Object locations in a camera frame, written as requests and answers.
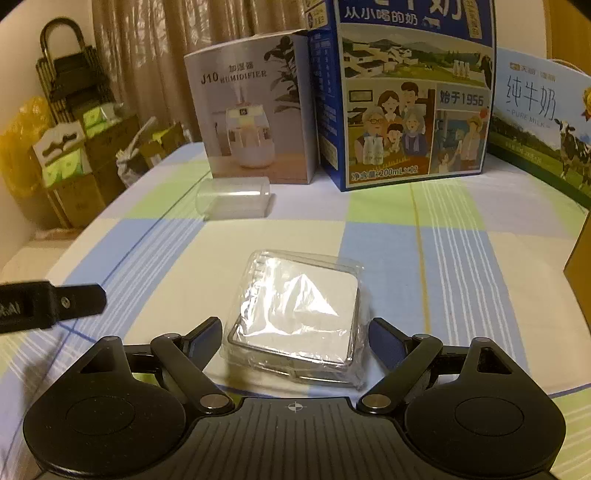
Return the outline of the wooden door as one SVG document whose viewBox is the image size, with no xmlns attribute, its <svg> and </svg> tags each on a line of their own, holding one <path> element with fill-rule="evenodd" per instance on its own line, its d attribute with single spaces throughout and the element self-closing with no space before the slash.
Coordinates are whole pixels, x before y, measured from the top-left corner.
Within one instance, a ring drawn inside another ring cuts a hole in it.
<svg viewBox="0 0 591 480">
<path fill-rule="evenodd" d="M 547 57 L 590 74 L 590 19 L 574 1 L 544 1 Z"/>
</svg>

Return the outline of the clear box white pads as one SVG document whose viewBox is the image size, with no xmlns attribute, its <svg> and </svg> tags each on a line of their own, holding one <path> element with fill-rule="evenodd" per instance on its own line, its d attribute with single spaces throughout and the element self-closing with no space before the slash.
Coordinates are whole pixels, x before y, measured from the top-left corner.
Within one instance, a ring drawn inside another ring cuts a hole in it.
<svg viewBox="0 0 591 480">
<path fill-rule="evenodd" d="M 359 389 L 369 323 L 365 268 L 346 257 L 256 250 L 223 326 L 229 363 Z"/>
</svg>

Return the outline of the brown curtain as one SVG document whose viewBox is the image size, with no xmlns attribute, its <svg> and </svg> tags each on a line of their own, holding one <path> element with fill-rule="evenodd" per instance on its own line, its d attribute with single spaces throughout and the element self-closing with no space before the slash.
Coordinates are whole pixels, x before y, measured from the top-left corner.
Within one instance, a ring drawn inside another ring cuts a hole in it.
<svg viewBox="0 0 591 480">
<path fill-rule="evenodd" d="M 179 123 L 201 139 L 184 56 L 256 34 L 304 27 L 303 1 L 93 1 L 96 48 L 116 100 L 141 123 Z"/>
</svg>

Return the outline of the cardboard boxes with tissues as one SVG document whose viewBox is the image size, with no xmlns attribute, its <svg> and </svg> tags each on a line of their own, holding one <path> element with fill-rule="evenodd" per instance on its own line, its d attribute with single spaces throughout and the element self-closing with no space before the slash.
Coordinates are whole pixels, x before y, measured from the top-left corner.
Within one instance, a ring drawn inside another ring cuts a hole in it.
<svg viewBox="0 0 591 480">
<path fill-rule="evenodd" d="M 33 146 L 42 186 L 62 227 L 88 226 L 127 189 L 117 174 L 116 153 L 142 125 L 135 114 L 121 115 L 117 105 L 107 103 L 48 129 Z M 160 130 L 157 121 L 139 151 L 151 170 L 185 143 L 181 124 Z"/>
</svg>

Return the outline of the light blue milk carton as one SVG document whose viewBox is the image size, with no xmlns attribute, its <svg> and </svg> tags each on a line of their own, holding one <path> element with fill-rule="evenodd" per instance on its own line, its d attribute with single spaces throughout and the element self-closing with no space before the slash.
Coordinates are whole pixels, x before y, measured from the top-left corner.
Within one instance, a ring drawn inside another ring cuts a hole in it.
<svg viewBox="0 0 591 480">
<path fill-rule="evenodd" d="M 590 207 L 590 76 L 500 48 L 489 151 Z"/>
</svg>

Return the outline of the open cardboard box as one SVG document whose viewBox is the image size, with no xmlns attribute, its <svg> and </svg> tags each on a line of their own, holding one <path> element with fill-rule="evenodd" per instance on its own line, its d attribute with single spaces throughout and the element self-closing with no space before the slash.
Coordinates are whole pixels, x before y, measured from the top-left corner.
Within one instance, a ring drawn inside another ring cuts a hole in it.
<svg viewBox="0 0 591 480">
<path fill-rule="evenodd" d="M 591 220 L 587 216 L 572 252 L 565 264 L 564 275 L 573 291 L 588 329 L 591 329 Z"/>
</svg>

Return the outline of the checked bed sheet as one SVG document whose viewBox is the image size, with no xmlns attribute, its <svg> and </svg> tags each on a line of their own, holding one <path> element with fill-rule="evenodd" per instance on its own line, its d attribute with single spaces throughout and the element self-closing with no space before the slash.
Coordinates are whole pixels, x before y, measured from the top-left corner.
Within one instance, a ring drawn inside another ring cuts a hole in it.
<svg viewBox="0 0 591 480">
<path fill-rule="evenodd" d="M 206 220 L 204 149 L 188 145 L 95 219 L 47 273 L 99 284 L 104 312 L 1 339 L 1 475 L 31 479 L 29 406 L 92 344 L 148 344 L 206 318 L 284 354 L 344 361 L 381 317 L 448 345 L 493 339 L 561 409 L 562 479 L 590 475 L 590 333 L 563 268 L 586 210 L 515 167 L 342 193 L 276 185 L 256 219 Z"/>
</svg>

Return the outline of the clear plastic cylinder case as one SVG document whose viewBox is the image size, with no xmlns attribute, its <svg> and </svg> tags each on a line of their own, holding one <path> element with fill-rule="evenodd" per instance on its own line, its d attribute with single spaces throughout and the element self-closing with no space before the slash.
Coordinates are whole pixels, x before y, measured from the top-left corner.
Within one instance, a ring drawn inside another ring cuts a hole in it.
<svg viewBox="0 0 591 480">
<path fill-rule="evenodd" d="M 209 178 L 200 183 L 195 208 L 205 221 L 266 217 L 270 207 L 266 177 Z"/>
</svg>

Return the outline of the dark blue milk carton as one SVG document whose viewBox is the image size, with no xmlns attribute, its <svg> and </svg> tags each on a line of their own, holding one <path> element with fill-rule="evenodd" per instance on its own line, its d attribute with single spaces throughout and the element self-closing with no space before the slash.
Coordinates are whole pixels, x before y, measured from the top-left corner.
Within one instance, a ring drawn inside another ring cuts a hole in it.
<svg viewBox="0 0 591 480">
<path fill-rule="evenodd" d="M 482 171 L 492 2 L 308 1 L 304 15 L 322 166 L 339 189 Z"/>
</svg>

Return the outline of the white humidifier box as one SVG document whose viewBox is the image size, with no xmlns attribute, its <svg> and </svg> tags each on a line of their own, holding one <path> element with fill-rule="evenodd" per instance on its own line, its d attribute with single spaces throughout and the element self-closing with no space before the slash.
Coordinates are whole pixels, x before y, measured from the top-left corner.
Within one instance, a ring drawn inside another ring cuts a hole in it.
<svg viewBox="0 0 591 480">
<path fill-rule="evenodd" d="M 212 45 L 184 64 L 212 176 L 311 182 L 318 136 L 303 30 Z"/>
</svg>

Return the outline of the white plastic bag pile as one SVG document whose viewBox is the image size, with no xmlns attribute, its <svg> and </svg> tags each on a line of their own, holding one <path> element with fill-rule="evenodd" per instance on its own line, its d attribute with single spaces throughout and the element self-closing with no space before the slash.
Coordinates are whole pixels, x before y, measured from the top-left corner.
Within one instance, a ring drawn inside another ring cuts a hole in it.
<svg viewBox="0 0 591 480">
<path fill-rule="evenodd" d="M 140 127 L 128 146 L 116 153 L 117 174 L 126 188 L 131 187 L 149 170 L 144 157 L 139 151 L 139 146 L 143 140 L 155 131 L 156 126 L 156 117 L 150 117 Z"/>
</svg>

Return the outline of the yellow plastic bag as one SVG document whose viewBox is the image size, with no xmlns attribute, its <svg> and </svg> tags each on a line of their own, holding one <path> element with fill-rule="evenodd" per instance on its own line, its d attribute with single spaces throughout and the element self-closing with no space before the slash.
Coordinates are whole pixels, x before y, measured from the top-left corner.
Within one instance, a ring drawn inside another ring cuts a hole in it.
<svg viewBox="0 0 591 480">
<path fill-rule="evenodd" d="M 27 100 L 1 133 L 1 175 L 15 199 L 27 199 L 41 187 L 40 164 L 33 145 L 53 126 L 45 98 Z"/>
</svg>

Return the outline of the black folding cart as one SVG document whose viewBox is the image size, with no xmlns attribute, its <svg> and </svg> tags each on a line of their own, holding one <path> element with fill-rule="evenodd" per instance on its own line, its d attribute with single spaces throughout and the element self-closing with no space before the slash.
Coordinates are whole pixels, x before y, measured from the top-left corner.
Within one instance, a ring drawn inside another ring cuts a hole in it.
<svg viewBox="0 0 591 480">
<path fill-rule="evenodd" d="M 58 27 L 68 27 L 74 33 L 78 52 L 62 57 L 52 56 L 49 37 Z M 67 17 L 50 20 L 43 27 L 39 41 L 42 57 L 37 60 L 35 68 L 56 124 L 80 120 L 85 111 L 114 101 L 97 50 L 86 44 L 74 20 Z"/>
</svg>

